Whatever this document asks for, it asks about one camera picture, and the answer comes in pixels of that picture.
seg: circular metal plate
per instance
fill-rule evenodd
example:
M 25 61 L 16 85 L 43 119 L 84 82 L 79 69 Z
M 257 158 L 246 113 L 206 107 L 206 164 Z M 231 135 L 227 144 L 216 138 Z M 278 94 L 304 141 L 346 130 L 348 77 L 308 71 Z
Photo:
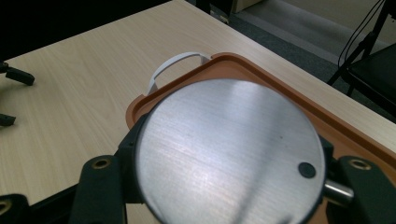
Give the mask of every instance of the circular metal plate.
M 163 223 L 296 223 L 321 197 L 314 127 L 255 83 L 214 79 L 175 91 L 150 112 L 136 147 L 139 188 Z

